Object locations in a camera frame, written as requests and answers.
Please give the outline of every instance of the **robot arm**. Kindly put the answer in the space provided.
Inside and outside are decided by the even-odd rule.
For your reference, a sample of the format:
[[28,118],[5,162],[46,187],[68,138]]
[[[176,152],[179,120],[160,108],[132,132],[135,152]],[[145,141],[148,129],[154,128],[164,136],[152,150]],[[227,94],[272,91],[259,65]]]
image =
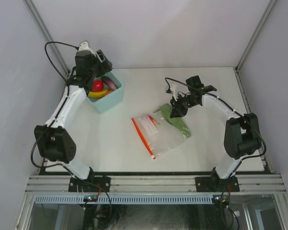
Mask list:
[[94,177],[93,170],[76,156],[76,144],[68,134],[74,116],[90,92],[94,79],[112,70],[112,63],[101,50],[94,53],[87,42],[81,43],[75,56],[76,66],[67,79],[64,95],[53,115],[34,134],[41,157],[55,161],[79,179]]
[[243,114],[232,108],[219,98],[216,88],[204,86],[199,76],[191,77],[186,80],[190,94],[178,98],[173,97],[170,101],[173,109],[170,117],[183,117],[187,114],[188,108],[196,105],[211,110],[225,125],[224,148],[226,154],[220,163],[212,170],[211,180],[214,187],[220,180],[228,179],[235,175],[235,171],[240,166],[242,160],[252,155],[261,147],[261,139],[255,133],[249,123],[259,133],[257,116],[253,113]]

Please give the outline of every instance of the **black mounting bracket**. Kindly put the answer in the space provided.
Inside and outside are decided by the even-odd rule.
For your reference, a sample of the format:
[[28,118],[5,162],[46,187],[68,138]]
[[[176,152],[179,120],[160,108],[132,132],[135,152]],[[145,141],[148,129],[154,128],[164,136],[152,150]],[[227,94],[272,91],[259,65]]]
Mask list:
[[222,192],[224,186],[225,186],[224,192],[229,192],[228,186],[226,185],[229,185],[231,187],[232,192],[240,192],[238,179],[235,176],[232,176],[230,179],[219,180],[217,187],[212,186],[210,176],[196,177],[195,185],[196,185],[196,192],[198,193]]
[[[93,185],[90,185],[88,183],[85,183],[86,180],[81,181],[79,179],[71,178],[69,182],[68,191],[71,193],[82,193],[83,192],[99,192],[99,188],[95,187]],[[111,178],[107,176],[95,176],[93,184],[100,186],[102,189],[104,189],[107,193],[110,191],[111,186]]]

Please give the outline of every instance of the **black wire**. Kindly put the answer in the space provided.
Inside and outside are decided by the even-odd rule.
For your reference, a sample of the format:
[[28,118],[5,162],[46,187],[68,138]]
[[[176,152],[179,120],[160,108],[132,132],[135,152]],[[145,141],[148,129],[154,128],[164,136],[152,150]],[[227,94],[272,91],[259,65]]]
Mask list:
[[39,140],[40,140],[40,139],[42,138],[42,136],[48,131],[48,129],[50,129],[50,127],[53,125],[53,123],[54,123],[54,121],[52,121],[51,124],[50,124],[47,128],[45,128],[44,132],[36,139],[36,141],[35,141],[35,143],[34,143],[34,145],[33,145],[33,147],[32,147],[32,150],[31,150],[31,156],[30,156],[31,163],[32,163],[35,167],[37,167],[37,168],[39,168],[39,169],[42,169],[42,168],[50,168],[50,167],[54,167],[54,166],[57,166],[57,165],[61,165],[61,164],[53,164],[53,165],[49,165],[49,166],[39,166],[39,165],[35,164],[34,159],[33,159],[33,153],[34,153],[34,150],[35,150],[35,148],[36,148]]
[[181,91],[179,91],[177,94],[179,94],[179,93],[183,94],[184,96],[186,96],[186,95],[187,95],[186,93],[184,93],[184,92],[181,92]]
[[43,205],[43,204],[40,204],[40,205],[42,206],[44,216],[45,216],[46,218],[51,218],[50,216],[47,216],[47,215],[46,215],[44,205]]
[[75,48],[76,50],[78,50],[79,47],[73,46],[73,45],[70,45],[70,44],[67,44],[67,43],[63,43],[63,42],[54,42],[54,41],[47,42],[47,43],[45,44],[45,46],[44,46],[45,53],[46,53],[46,55],[47,55],[47,57],[48,57],[49,62],[52,64],[53,68],[57,71],[57,73],[60,75],[60,77],[63,79],[63,81],[64,81],[65,83],[67,83],[67,80],[65,79],[65,77],[60,73],[60,71],[59,71],[59,70],[57,69],[57,67],[53,64],[53,62],[51,61],[51,58],[49,57],[49,54],[48,54],[48,51],[47,51],[47,46],[48,46],[49,44],[61,44],[61,45],[73,47],[73,48]]
[[[76,67],[73,67],[73,68],[72,68],[72,72],[71,72],[71,76],[73,75],[73,73],[75,72],[75,70],[76,70]],[[67,97],[65,97],[65,100],[64,100],[64,102],[62,103],[62,105],[61,105],[60,109],[58,110],[57,114],[55,115],[55,118],[58,118],[58,116],[59,116],[62,108],[64,107],[65,103],[67,102],[69,93],[70,93],[70,88],[69,88],[69,85],[68,85],[68,86],[67,86]],[[53,164],[53,165],[49,165],[49,166],[39,166],[39,165],[37,165],[37,164],[34,162],[34,160],[33,160],[33,153],[34,153],[34,150],[35,150],[35,148],[36,148],[39,140],[40,140],[40,139],[42,138],[42,136],[48,131],[48,129],[51,128],[51,126],[53,125],[54,122],[55,122],[55,120],[53,120],[53,121],[50,123],[50,125],[49,125],[47,128],[45,128],[44,132],[43,132],[43,133],[39,136],[39,138],[35,141],[32,149],[31,149],[31,163],[32,163],[35,167],[37,167],[37,168],[39,168],[39,169],[42,169],[42,168],[50,168],[50,167],[54,167],[54,166],[57,166],[57,165],[63,166],[62,164]]]
[[92,185],[92,186],[94,186],[94,187],[96,187],[96,188],[101,189],[101,190],[107,195],[107,197],[108,197],[108,199],[109,199],[109,204],[110,204],[110,216],[111,216],[111,214],[112,214],[112,203],[111,203],[111,199],[110,199],[109,194],[108,194],[102,187],[100,187],[100,186],[98,186],[98,185],[96,185],[96,184],[90,183],[90,182],[88,182],[88,181],[81,180],[80,178],[78,178],[76,175],[74,175],[74,174],[72,174],[72,173],[71,173],[71,175],[74,176],[75,178],[77,178],[78,180],[80,180],[82,183],[86,183],[86,184],[89,184],[89,185]]
[[227,228],[227,224],[226,224],[226,220],[224,220],[224,216],[223,216],[223,212],[222,212],[222,203],[223,203],[223,195],[224,195],[224,192],[225,192],[225,188],[228,184],[228,179],[226,180],[226,183],[224,185],[224,188],[223,188],[223,191],[222,191],[222,194],[221,194],[221,201],[220,201],[220,212],[221,212],[221,217],[222,217],[222,220],[223,220],[223,223],[224,223],[224,226]]
[[[232,112],[234,112],[235,114],[237,114],[238,116],[240,116],[242,119],[245,120],[246,123],[248,123],[248,125],[254,130],[254,132],[255,132],[255,133],[257,134],[257,136],[259,137],[260,141],[263,143],[264,150],[263,150],[263,152],[262,152],[261,154],[259,154],[259,155],[256,155],[256,156],[248,156],[248,157],[243,158],[241,161],[244,161],[244,160],[249,159],[249,158],[261,157],[261,156],[265,155],[265,153],[266,153],[266,151],[267,151],[267,146],[266,146],[266,143],[265,143],[263,137],[259,134],[259,132],[255,129],[255,127],[254,127],[243,115],[241,115],[241,114],[239,114],[237,111],[235,111],[227,102],[225,102],[223,99],[219,98],[218,96],[216,96],[216,95],[214,95],[214,94],[212,94],[212,93],[208,93],[208,92],[202,91],[201,89],[197,89],[197,88],[195,88],[195,87],[192,87],[192,86],[190,86],[190,85],[188,85],[188,84],[185,84],[185,83],[183,83],[183,82],[181,82],[181,81],[179,81],[179,80],[175,80],[175,79],[172,79],[172,78],[165,78],[165,81],[166,81],[166,83],[168,84],[168,87],[169,87],[169,88],[170,88],[170,84],[169,84],[168,80],[177,82],[177,83],[182,84],[182,85],[184,85],[184,86],[187,86],[187,87],[189,87],[190,89],[193,89],[193,90],[195,90],[195,91],[201,91],[201,92],[204,93],[204,94],[208,94],[208,95],[210,95],[210,96],[215,97],[217,100],[219,100],[220,102],[222,102],[225,106],[227,106]],[[235,172],[240,165],[241,165],[241,163],[236,167],[236,169],[235,169],[233,172]]]
[[231,229],[232,228],[232,226],[234,225],[234,216],[233,215],[231,215],[232,216],[232,219],[231,219],[231,224],[230,224],[230,227],[229,227],[229,229]]
[[94,213],[94,216],[93,216],[93,219],[100,219],[102,217],[97,217],[98,215],[102,215],[102,212],[104,212],[104,210],[106,209],[107,207],[103,207],[103,208],[100,208],[99,210],[97,210],[95,213]]
[[240,229],[240,224],[239,224],[239,220],[238,220],[238,217],[236,216],[236,214],[233,212],[233,210],[231,210],[229,207],[228,207],[228,210],[232,213],[232,215],[236,218],[236,221],[237,221],[237,230]]

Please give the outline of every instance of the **plastic bag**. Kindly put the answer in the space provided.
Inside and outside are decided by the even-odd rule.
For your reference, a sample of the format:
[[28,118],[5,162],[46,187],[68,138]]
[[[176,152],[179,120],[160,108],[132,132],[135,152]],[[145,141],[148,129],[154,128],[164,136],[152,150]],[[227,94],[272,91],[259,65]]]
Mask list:
[[151,114],[132,118],[133,124],[152,159],[169,152],[191,136],[181,118],[170,118],[172,107],[164,104]]

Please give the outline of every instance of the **red ball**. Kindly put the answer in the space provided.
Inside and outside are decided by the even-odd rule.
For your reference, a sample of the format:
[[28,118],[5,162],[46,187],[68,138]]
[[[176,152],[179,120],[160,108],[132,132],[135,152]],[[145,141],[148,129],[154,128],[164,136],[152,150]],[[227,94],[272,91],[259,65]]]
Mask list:
[[95,80],[94,81],[94,85],[92,87],[92,90],[94,92],[100,92],[104,89],[104,83],[102,82],[102,80]]

